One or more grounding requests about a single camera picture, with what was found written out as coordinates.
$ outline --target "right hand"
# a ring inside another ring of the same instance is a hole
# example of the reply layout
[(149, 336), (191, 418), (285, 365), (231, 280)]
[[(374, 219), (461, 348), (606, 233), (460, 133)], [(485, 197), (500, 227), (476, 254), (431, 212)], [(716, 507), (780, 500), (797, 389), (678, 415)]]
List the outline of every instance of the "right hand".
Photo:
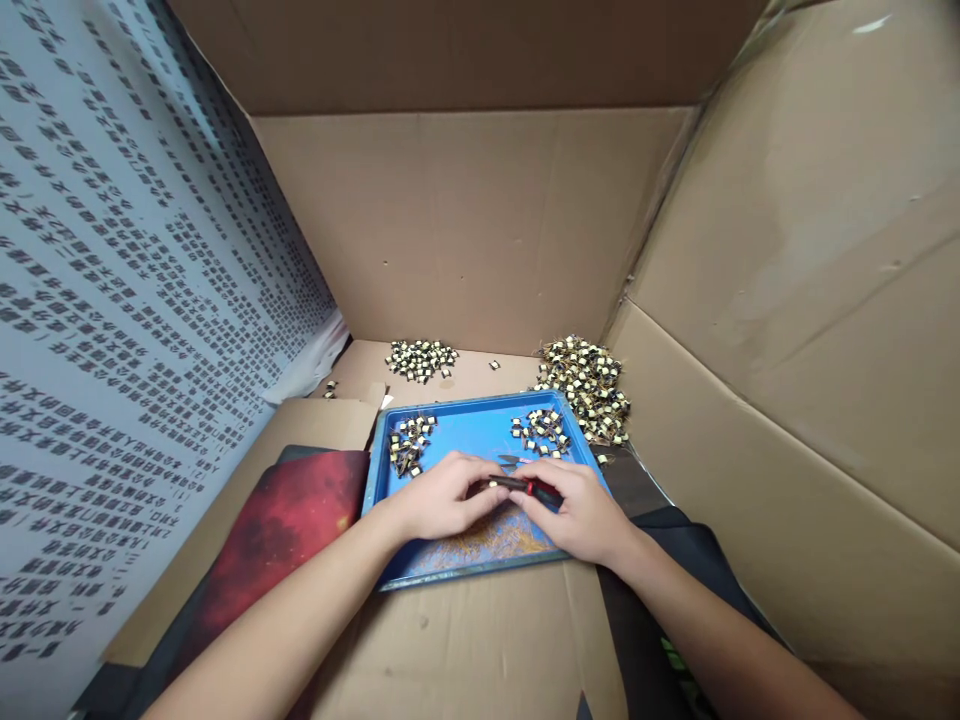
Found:
[(510, 500), (523, 509), (554, 545), (575, 558), (609, 566), (618, 551), (633, 541), (636, 534), (633, 523), (586, 465), (545, 458), (521, 465), (513, 477), (542, 480), (563, 496), (563, 505), (557, 513), (517, 490), (510, 493)]

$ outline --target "left hand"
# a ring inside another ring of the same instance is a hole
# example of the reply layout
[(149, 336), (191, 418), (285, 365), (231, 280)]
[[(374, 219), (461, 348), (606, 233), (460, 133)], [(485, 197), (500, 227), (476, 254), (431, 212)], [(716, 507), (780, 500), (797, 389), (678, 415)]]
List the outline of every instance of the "left hand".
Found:
[(452, 452), (379, 504), (398, 519), (408, 540), (456, 535), (507, 499), (504, 487), (484, 488), (466, 499), (473, 483), (500, 472), (494, 462)]

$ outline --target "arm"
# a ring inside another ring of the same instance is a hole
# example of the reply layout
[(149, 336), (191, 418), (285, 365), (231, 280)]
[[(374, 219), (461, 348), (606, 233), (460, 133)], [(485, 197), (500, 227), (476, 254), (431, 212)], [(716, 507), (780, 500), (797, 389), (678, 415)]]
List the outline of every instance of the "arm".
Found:
[(839, 694), (766, 633), (677, 565), (626, 518), (587, 467), (540, 460), (515, 476), (539, 478), (564, 497), (557, 514), (511, 492), (530, 519), (574, 557), (606, 565), (653, 613), (724, 718), (861, 718)]
[(157, 699), (145, 720), (281, 718), (296, 701), (397, 550), (466, 530), (506, 499), (471, 483), (499, 472), (451, 453), (241, 615)]

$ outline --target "hand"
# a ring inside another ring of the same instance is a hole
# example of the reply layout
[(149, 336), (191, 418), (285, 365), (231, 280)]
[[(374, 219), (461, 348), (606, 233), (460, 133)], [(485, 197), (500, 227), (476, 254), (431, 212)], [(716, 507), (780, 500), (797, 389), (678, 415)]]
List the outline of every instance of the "hand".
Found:
[(517, 490), (510, 493), (510, 500), (523, 508), (558, 548), (575, 558), (609, 566), (617, 551), (632, 543), (633, 524), (586, 465), (543, 459), (521, 465), (513, 477), (542, 480), (563, 496), (557, 513)]
[(466, 497), (477, 480), (500, 472), (494, 462), (452, 452), (380, 504), (397, 516), (407, 540), (456, 535), (507, 499), (507, 489), (502, 487), (488, 487)]

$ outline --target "cardboard flap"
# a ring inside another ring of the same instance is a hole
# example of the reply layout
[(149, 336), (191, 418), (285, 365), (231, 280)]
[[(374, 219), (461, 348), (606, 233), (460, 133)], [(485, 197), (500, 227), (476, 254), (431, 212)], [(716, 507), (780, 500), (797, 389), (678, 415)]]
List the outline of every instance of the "cardboard flap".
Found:
[(284, 402), (101, 659), (143, 667), (210, 569), (247, 497), (283, 448), (309, 445), (364, 450), (384, 392), (383, 383), (373, 383), (364, 401), (294, 399)]
[(374, 595), (321, 673), (315, 718), (572, 719), (581, 691), (595, 720), (627, 717), (596, 570), (575, 560)]
[(766, 0), (173, 0), (251, 115), (693, 104)]

